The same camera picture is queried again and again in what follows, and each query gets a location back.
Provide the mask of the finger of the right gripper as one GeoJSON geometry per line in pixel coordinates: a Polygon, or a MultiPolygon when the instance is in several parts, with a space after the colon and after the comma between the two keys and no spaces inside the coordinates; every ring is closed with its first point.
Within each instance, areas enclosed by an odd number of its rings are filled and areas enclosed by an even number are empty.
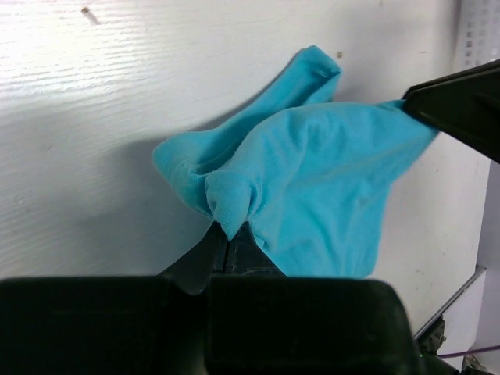
{"type": "Polygon", "coordinates": [[[499,61],[412,86],[402,110],[499,162],[499,61]]]}

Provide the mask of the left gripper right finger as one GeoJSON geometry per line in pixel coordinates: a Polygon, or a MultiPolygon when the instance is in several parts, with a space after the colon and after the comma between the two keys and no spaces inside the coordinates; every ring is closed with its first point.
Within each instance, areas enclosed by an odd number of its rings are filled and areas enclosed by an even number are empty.
{"type": "Polygon", "coordinates": [[[211,374],[421,374],[405,308],[378,280],[212,277],[211,374]]]}

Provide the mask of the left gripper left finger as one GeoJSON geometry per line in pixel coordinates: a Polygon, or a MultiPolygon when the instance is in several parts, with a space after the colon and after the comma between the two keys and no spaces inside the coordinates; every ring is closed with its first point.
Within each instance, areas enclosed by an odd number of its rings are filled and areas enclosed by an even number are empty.
{"type": "Polygon", "coordinates": [[[217,225],[155,276],[1,282],[4,374],[203,374],[203,291],[224,261],[217,225]]]}

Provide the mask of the blue t-shirt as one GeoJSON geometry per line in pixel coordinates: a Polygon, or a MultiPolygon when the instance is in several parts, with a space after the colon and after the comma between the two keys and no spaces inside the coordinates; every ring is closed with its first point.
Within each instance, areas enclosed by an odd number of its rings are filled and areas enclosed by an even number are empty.
{"type": "Polygon", "coordinates": [[[228,238],[248,224],[292,277],[369,276],[391,187],[438,134],[399,100],[334,101],[340,75],[325,52],[304,48],[226,122],[152,153],[185,205],[228,238]]]}

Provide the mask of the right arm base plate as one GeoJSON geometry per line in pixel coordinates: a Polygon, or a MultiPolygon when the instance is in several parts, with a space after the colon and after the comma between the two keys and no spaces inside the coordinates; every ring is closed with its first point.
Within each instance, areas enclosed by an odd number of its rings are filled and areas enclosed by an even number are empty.
{"type": "Polygon", "coordinates": [[[498,352],[499,345],[479,349],[468,349],[464,352],[439,354],[438,350],[446,340],[445,320],[443,316],[439,316],[435,319],[433,323],[417,336],[416,343],[425,374],[491,374],[486,367],[479,363],[476,355],[488,352],[498,352]],[[459,357],[462,357],[462,365],[458,368],[446,362],[446,359],[457,359],[459,357]]]}

